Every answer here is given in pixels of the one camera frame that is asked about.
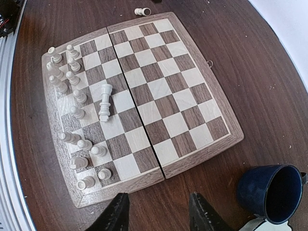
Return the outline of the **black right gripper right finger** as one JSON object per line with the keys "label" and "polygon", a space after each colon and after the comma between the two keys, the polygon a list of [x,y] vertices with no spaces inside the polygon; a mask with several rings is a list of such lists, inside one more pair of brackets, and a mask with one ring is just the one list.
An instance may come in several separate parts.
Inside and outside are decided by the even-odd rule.
{"label": "black right gripper right finger", "polygon": [[231,230],[231,227],[198,192],[193,192],[189,196],[189,225],[191,231]]}

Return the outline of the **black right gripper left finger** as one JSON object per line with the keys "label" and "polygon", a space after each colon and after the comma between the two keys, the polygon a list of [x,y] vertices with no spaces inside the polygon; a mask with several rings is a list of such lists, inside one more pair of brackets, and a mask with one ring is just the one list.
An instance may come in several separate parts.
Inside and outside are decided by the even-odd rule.
{"label": "black right gripper left finger", "polygon": [[87,231],[128,231],[129,197],[118,193]]}

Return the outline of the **white rook corner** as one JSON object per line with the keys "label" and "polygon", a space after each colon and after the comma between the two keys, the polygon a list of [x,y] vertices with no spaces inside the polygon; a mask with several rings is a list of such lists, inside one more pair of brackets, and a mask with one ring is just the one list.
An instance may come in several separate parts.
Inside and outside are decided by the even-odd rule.
{"label": "white rook corner", "polygon": [[92,176],[87,176],[77,181],[77,188],[79,190],[85,190],[87,188],[93,187],[94,185],[95,185],[95,179]]}
{"label": "white rook corner", "polygon": [[56,51],[55,47],[50,47],[48,49],[48,55],[51,58],[51,62],[54,64],[60,63],[63,59],[62,55]]}

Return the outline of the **white knight piece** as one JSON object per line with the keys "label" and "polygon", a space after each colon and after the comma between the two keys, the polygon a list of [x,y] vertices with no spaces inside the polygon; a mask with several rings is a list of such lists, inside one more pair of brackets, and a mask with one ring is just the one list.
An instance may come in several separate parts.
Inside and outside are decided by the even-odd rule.
{"label": "white knight piece", "polygon": [[71,169],[85,168],[89,165],[89,161],[85,157],[72,157],[69,161],[69,167]]}

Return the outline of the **wooden chess board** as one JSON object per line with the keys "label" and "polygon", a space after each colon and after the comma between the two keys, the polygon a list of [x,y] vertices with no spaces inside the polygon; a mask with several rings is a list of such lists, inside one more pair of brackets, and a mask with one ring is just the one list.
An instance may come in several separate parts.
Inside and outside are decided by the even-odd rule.
{"label": "wooden chess board", "polygon": [[[78,52],[81,69],[73,72],[66,49]],[[63,44],[56,51],[63,59],[58,67],[80,78],[76,86],[60,93],[49,82],[42,55],[42,78],[55,153],[77,208],[113,199],[171,178],[218,155],[243,140],[240,124],[207,60],[172,12],[137,18],[99,29]],[[99,118],[102,85],[113,86],[110,116]],[[87,95],[78,103],[74,90]],[[85,111],[83,119],[70,107]],[[62,132],[104,146],[103,157],[60,140]],[[72,157],[85,157],[89,165],[71,169]],[[98,178],[108,168],[112,177]],[[77,181],[87,176],[95,185],[85,190]]]}

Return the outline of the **small white pawn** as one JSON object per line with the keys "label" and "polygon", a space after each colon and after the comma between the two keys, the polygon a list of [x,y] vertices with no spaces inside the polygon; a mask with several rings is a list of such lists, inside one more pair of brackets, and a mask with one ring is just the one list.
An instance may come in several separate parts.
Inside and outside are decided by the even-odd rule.
{"label": "small white pawn", "polygon": [[73,96],[78,103],[85,103],[87,101],[87,95],[81,90],[74,90]]}

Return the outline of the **white king piece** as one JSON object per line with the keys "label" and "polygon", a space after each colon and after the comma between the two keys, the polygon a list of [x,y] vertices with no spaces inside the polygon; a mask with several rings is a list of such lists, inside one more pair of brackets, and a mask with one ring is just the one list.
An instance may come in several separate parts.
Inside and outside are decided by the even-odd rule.
{"label": "white king piece", "polygon": [[101,122],[107,122],[110,116],[109,97],[111,96],[113,86],[111,84],[102,85],[102,101],[100,102],[99,118]]}

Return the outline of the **white pawn cluster piece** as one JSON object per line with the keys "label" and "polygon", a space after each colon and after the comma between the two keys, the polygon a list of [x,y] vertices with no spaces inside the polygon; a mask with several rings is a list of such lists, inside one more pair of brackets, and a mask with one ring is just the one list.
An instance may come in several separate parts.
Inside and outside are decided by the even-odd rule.
{"label": "white pawn cluster piece", "polygon": [[80,82],[80,78],[71,71],[68,71],[65,76],[72,86],[76,86]]}

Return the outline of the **edge white pawn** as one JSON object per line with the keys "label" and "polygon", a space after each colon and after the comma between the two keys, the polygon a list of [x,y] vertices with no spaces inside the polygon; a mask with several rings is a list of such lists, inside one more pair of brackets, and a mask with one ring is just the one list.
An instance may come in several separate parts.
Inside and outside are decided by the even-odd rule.
{"label": "edge white pawn", "polygon": [[73,59],[78,58],[79,52],[71,44],[67,45],[66,49],[69,53],[69,57],[71,57]]}

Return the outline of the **white queen piece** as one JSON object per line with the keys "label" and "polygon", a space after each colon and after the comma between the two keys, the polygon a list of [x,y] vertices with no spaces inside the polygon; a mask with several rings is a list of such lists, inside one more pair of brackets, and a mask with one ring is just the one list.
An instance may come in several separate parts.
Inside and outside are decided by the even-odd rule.
{"label": "white queen piece", "polygon": [[149,16],[151,15],[151,9],[150,8],[136,8],[134,10],[134,13],[139,16]]}

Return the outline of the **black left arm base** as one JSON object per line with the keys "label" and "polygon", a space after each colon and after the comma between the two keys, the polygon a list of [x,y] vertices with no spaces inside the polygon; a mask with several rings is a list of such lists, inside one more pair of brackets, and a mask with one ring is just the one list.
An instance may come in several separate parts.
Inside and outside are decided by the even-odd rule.
{"label": "black left arm base", "polygon": [[1,38],[15,32],[24,2],[24,0],[0,0]]}

